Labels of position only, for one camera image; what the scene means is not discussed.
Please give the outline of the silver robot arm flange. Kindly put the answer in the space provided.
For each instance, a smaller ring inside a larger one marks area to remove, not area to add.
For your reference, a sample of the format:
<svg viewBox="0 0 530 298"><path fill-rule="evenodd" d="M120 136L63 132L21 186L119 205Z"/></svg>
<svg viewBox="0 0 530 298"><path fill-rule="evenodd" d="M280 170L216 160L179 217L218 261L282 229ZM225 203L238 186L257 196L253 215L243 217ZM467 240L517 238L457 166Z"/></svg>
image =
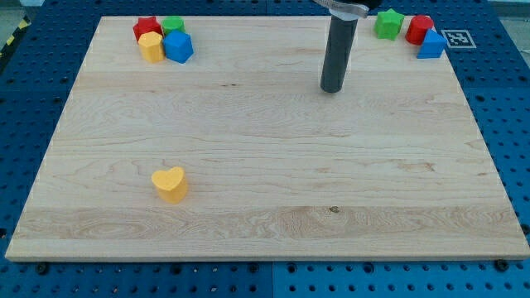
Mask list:
<svg viewBox="0 0 530 298"><path fill-rule="evenodd" d="M379 7L383 0L313 0L329 13L343 21L366 18L370 11Z"/></svg>

